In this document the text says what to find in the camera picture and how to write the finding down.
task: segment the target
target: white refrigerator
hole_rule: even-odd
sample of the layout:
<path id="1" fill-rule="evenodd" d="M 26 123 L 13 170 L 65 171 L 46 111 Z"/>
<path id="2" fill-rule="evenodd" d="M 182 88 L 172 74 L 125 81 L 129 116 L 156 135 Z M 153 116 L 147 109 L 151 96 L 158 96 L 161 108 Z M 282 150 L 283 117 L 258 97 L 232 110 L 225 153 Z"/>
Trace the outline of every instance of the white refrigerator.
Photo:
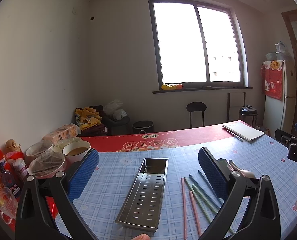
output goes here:
<path id="1" fill-rule="evenodd" d="M 282 99 L 265 96 L 265 112 L 263 126 L 269 129 L 270 136 L 275 139 L 275 131 L 281 129 L 290 133 L 293 126 L 296 102 L 296 75 L 294 63 L 277 60 L 283 68 Z"/>

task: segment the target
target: wooden door frame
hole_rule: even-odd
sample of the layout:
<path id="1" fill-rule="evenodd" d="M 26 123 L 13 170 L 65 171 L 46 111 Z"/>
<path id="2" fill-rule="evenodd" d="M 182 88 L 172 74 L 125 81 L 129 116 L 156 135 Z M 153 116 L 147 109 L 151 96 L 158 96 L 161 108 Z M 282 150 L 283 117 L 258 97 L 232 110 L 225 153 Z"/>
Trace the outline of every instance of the wooden door frame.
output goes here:
<path id="1" fill-rule="evenodd" d="M 293 27 L 291 24 L 291 20 L 295 21 L 297 20 L 297 9 L 288 11 L 288 12 L 282 12 L 282 17 L 284 19 L 287 31 L 290 36 L 290 41 L 292 44 L 293 54 L 294 54 L 294 61 L 295 61 L 295 74 L 296 74 L 296 87 L 297 87 L 297 41 L 295 37 L 295 33 L 293 31 Z M 294 126 L 295 123 L 297 123 L 297 91 L 296 91 L 296 103 L 295 103 L 295 114 L 294 114 L 294 120 L 293 120 L 293 126 L 292 126 L 292 132 L 294 132 Z"/>

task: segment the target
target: slotted metal tray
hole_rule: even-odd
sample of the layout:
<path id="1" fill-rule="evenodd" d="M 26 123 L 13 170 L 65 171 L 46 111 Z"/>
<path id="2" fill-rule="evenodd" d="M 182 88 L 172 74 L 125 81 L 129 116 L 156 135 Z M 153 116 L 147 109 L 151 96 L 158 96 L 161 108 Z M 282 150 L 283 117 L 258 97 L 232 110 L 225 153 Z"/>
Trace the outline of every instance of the slotted metal tray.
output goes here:
<path id="1" fill-rule="evenodd" d="M 168 158 L 144 158 L 115 220 L 124 227 L 155 232 L 160 221 Z"/>

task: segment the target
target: glass handle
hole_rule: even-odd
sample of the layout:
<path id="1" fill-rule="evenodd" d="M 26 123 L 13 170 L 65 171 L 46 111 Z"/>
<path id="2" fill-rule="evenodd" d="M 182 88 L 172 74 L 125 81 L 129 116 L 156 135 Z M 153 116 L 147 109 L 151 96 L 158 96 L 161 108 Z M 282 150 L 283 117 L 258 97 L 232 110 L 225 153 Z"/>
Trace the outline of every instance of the glass handle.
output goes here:
<path id="1" fill-rule="evenodd" d="M 13 219 L 10 218 L 9 221 L 6 221 L 6 220 L 4 219 L 4 217 L 3 217 L 3 214 L 4 214 L 4 213 L 1 211 L 1 212 L 0 212 L 1 219 L 2 219 L 7 225 L 9 225 L 10 223 L 12 223 L 12 220 L 13 220 Z"/>

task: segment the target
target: white notebook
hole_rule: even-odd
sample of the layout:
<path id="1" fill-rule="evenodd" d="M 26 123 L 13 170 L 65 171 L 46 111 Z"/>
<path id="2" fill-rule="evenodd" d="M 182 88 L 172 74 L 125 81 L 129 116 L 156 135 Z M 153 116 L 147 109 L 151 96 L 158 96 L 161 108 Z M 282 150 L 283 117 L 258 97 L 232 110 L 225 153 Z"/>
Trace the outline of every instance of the white notebook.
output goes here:
<path id="1" fill-rule="evenodd" d="M 249 142 L 261 137 L 264 134 L 264 132 L 256 130 L 253 127 L 247 126 L 241 122 L 223 124 L 223 127 Z"/>

